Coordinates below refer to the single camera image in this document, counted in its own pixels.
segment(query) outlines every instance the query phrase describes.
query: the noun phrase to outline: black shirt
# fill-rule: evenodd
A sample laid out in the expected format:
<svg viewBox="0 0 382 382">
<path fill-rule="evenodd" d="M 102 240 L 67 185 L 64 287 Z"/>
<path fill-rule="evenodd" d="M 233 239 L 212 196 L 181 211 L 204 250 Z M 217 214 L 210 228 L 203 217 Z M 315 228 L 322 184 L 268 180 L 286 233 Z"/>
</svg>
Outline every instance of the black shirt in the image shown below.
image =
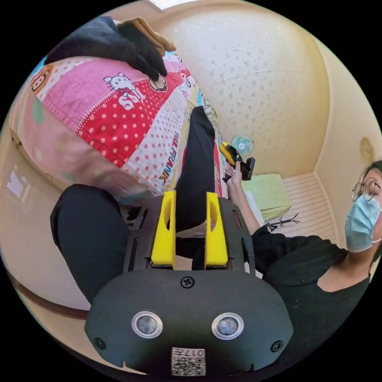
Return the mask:
<svg viewBox="0 0 382 382">
<path fill-rule="evenodd" d="M 345 321 L 369 285 L 369 278 L 336 292 L 318 279 L 347 251 L 318 236 L 287 238 L 266 226 L 252 236 L 256 269 L 283 298 L 294 334 L 272 365 L 255 372 L 268 378 L 294 365 L 327 340 Z"/>
</svg>

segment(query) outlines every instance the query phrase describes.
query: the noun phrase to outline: leg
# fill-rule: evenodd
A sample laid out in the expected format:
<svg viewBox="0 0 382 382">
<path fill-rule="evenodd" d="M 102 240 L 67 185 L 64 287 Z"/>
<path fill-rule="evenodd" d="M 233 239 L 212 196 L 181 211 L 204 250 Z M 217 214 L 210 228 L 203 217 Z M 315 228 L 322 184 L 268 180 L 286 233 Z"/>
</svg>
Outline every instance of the leg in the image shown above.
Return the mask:
<svg viewBox="0 0 382 382">
<path fill-rule="evenodd" d="M 53 209 L 51 229 L 74 280 L 92 303 L 123 271 L 129 230 L 118 203 L 104 190 L 72 185 Z"/>
</svg>

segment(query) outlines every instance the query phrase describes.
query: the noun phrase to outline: wooden trim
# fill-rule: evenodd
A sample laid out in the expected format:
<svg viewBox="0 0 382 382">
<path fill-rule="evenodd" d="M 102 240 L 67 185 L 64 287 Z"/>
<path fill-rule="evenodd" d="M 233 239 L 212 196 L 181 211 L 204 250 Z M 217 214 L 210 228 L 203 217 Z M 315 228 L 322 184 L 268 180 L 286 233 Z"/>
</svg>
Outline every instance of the wooden trim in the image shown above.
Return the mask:
<svg viewBox="0 0 382 382">
<path fill-rule="evenodd" d="M 33 293 L 31 290 L 26 288 L 24 285 L 19 283 L 8 271 L 8 277 L 11 280 L 12 285 L 26 298 L 34 302 L 35 304 L 41 306 L 49 310 L 50 312 L 60 314 L 69 318 L 76 318 L 78 320 L 86 320 L 86 317 L 89 313 L 87 310 L 69 308 L 67 306 L 63 306 L 60 304 L 56 304 L 55 302 L 48 301 L 37 294 Z"/>
</svg>

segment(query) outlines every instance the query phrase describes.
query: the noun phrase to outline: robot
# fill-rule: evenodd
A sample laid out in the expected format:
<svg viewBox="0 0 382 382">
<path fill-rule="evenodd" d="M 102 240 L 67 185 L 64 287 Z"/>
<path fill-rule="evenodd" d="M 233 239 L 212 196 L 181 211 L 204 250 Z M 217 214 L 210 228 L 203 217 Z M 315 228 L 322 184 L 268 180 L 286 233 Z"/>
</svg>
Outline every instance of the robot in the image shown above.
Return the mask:
<svg viewBox="0 0 382 382">
<path fill-rule="evenodd" d="M 255 275 L 239 208 L 207 193 L 205 269 L 175 269 L 176 191 L 150 199 L 124 272 L 90 308 L 85 332 L 107 362 L 156 377 L 224 377 L 272 364 L 293 334 L 287 308 Z"/>
</svg>

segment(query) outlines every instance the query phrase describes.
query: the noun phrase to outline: face mask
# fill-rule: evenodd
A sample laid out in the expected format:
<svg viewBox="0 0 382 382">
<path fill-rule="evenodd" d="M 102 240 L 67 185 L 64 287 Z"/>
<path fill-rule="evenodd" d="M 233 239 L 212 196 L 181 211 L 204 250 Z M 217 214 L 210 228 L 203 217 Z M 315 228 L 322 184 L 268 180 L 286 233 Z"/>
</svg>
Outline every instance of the face mask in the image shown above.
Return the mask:
<svg viewBox="0 0 382 382">
<path fill-rule="evenodd" d="M 381 212 L 381 205 L 374 198 L 368 202 L 360 196 L 354 202 L 345 221 L 346 245 L 350 252 L 365 251 L 382 240 L 373 241 L 374 225 Z"/>
</svg>

